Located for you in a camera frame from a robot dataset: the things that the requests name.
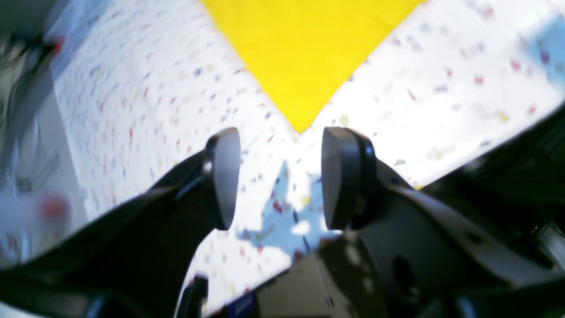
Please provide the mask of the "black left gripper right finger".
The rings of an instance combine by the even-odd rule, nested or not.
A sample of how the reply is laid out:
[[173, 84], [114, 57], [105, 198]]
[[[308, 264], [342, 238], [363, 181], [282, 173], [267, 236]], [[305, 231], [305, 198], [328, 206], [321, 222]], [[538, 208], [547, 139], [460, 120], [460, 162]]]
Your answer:
[[407, 181], [376, 155], [368, 137], [327, 127], [321, 149], [324, 217], [334, 230], [417, 230], [424, 216], [401, 189]]

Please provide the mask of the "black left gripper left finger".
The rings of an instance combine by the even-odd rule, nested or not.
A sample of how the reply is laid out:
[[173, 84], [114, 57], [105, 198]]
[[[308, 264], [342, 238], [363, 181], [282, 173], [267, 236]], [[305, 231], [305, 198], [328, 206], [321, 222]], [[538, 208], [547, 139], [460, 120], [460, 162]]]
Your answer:
[[238, 129], [226, 128], [212, 135], [204, 149], [174, 165], [153, 188], [176, 187], [176, 199], [202, 190], [214, 227], [230, 229], [234, 221], [241, 163]]

